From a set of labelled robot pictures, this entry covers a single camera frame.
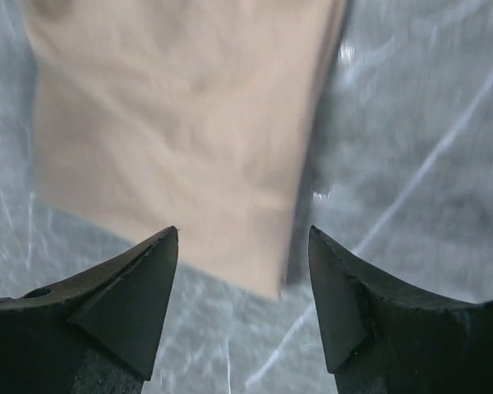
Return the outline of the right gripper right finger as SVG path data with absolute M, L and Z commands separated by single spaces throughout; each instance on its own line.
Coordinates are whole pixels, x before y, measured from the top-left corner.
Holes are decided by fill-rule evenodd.
M 338 392 L 493 394 L 493 300 L 472 304 L 423 290 L 316 227 L 308 261 Z

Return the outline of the beige t-shirt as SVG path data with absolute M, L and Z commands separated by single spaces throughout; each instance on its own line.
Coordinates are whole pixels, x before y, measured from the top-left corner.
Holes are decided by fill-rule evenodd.
M 23 1 L 47 204 L 269 299 L 343 1 Z

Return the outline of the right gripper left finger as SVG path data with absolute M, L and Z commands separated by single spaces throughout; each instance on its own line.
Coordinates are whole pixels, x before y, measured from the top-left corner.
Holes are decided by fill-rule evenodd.
M 139 393 L 154 371 L 177 229 L 20 298 L 0 298 L 0 393 Z

